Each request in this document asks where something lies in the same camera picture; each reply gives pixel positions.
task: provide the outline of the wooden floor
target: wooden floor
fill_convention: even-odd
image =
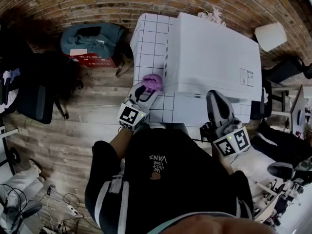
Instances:
[[[32,158],[42,166],[42,174],[47,177],[45,188],[37,195],[37,199],[45,195],[50,184],[54,184],[61,194],[75,194],[80,200],[78,211],[85,217],[90,217],[84,205],[84,190],[92,161],[91,147],[97,140],[110,141],[116,135],[119,128],[117,113],[133,83],[132,69],[120,78],[115,77],[115,72],[116,69],[113,68],[82,69],[84,88],[76,91],[72,100],[67,103],[67,121],[61,117],[56,107],[49,125],[18,113],[4,118],[7,131],[16,127],[19,129],[18,134],[7,138],[8,147],[15,147],[22,158],[21,165],[16,169],[28,168],[27,160]],[[57,193],[51,192],[51,197],[62,201]],[[42,200],[44,207],[39,212],[42,220],[37,214],[25,220],[35,234],[45,224],[51,227],[51,218],[54,228],[63,219],[74,218],[68,213],[66,204],[50,199],[51,197],[46,196]],[[74,207],[77,206],[74,197],[68,196],[68,199]],[[87,220],[97,226],[92,219]],[[75,220],[66,221],[67,226],[73,227],[74,224]],[[81,219],[78,233],[101,231]]]

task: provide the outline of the white sticker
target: white sticker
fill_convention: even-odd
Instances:
[[[246,69],[240,69],[240,84],[247,86],[248,73]]]
[[[254,86],[254,73],[251,71],[247,71],[247,85],[253,87]]]

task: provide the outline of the white box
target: white box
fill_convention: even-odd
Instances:
[[[261,101],[258,43],[214,22],[180,13],[165,49],[164,92]]]

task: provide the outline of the brick wall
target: brick wall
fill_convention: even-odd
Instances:
[[[110,21],[131,34],[144,13],[177,16],[219,8],[228,27],[246,36],[254,28],[279,21],[287,43],[270,52],[261,51],[263,67],[273,66],[284,54],[298,54],[312,62],[311,7],[306,0],[0,0],[0,15],[20,31],[37,50],[53,47],[62,30],[79,23]]]

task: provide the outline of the person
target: person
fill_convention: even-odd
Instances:
[[[252,220],[243,172],[199,148],[184,125],[122,128],[92,152],[85,206],[106,234],[274,233]]]
[[[286,162],[295,168],[300,162],[312,157],[312,147],[306,140],[271,128],[265,119],[257,131],[262,137],[255,136],[251,145],[276,162]]]
[[[6,233],[15,231],[14,224],[18,224],[20,210],[43,188],[45,178],[40,175],[40,165],[32,159],[29,164],[28,170],[17,173],[0,184],[0,226]]]

